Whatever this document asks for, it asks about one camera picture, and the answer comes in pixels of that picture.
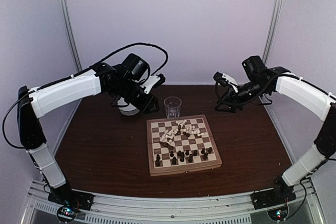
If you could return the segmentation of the dark chess piece corner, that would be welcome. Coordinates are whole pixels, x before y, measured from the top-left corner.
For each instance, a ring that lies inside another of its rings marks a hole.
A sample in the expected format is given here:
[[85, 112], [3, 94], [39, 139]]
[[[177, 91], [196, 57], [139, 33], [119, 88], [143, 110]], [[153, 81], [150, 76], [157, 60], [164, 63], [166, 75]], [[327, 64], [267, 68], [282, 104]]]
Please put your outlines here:
[[155, 165], [156, 165], [156, 167], [158, 167], [158, 166], [161, 165], [161, 163], [160, 163], [160, 159], [161, 159], [160, 155], [157, 154], [157, 156], [156, 156], [156, 160], [155, 160]]

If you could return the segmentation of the dark chess pawn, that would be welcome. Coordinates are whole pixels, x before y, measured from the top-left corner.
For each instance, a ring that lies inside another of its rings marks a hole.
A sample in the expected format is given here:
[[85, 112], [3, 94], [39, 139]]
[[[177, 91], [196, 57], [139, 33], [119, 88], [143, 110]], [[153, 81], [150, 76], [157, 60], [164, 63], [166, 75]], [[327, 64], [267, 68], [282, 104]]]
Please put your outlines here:
[[205, 152], [204, 154], [203, 154], [203, 160], [208, 160], [208, 153], [207, 152]]

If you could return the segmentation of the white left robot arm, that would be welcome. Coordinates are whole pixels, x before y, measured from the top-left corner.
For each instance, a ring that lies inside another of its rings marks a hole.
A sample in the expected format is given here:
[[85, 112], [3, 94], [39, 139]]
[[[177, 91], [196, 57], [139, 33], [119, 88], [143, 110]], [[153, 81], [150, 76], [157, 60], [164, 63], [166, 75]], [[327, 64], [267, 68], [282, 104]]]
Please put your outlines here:
[[108, 93], [116, 99], [123, 98], [127, 105], [149, 114], [158, 111], [158, 100], [150, 92], [160, 86], [165, 77], [150, 74], [145, 82], [140, 78], [150, 67], [135, 54], [129, 54], [118, 65], [97, 63], [83, 73], [77, 73], [54, 83], [19, 90], [17, 123], [20, 142], [38, 165], [54, 194], [64, 205], [71, 205], [75, 192], [66, 184], [67, 180], [51, 153], [39, 118], [68, 103], [100, 93]]

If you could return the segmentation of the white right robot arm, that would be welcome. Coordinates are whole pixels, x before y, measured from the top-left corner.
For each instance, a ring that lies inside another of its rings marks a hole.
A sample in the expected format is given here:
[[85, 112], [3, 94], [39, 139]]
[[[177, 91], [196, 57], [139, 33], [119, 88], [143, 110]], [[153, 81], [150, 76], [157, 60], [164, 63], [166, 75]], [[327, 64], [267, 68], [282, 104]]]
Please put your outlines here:
[[275, 188], [269, 192], [269, 199], [279, 204], [289, 196], [290, 187], [312, 174], [335, 154], [335, 95], [284, 67], [267, 68], [259, 56], [247, 58], [242, 66], [249, 79], [243, 85], [226, 73], [214, 74], [215, 85], [226, 88], [223, 95], [216, 95], [216, 111], [235, 113], [257, 98], [277, 92], [303, 105], [323, 123], [312, 146], [275, 180]]

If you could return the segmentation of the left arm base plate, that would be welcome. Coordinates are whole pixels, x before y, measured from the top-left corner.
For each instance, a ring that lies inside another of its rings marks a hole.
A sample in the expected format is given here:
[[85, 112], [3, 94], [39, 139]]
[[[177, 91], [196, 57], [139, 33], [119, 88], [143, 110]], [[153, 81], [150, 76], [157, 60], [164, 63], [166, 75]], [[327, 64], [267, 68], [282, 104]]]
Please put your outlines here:
[[49, 193], [48, 200], [57, 204], [70, 206], [74, 209], [90, 210], [93, 204], [94, 195], [90, 193], [73, 191], [68, 199], [59, 201], [59, 199], [57, 199], [53, 193]]

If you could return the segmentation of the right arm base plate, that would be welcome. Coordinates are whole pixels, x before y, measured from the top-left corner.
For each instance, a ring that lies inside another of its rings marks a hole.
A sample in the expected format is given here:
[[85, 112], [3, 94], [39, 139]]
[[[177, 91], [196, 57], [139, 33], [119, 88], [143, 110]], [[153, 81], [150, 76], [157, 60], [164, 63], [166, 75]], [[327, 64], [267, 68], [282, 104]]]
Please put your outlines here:
[[282, 205], [295, 199], [297, 199], [295, 193], [277, 196], [273, 189], [257, 191], [251, 194], [251, 200], [255, 210]]

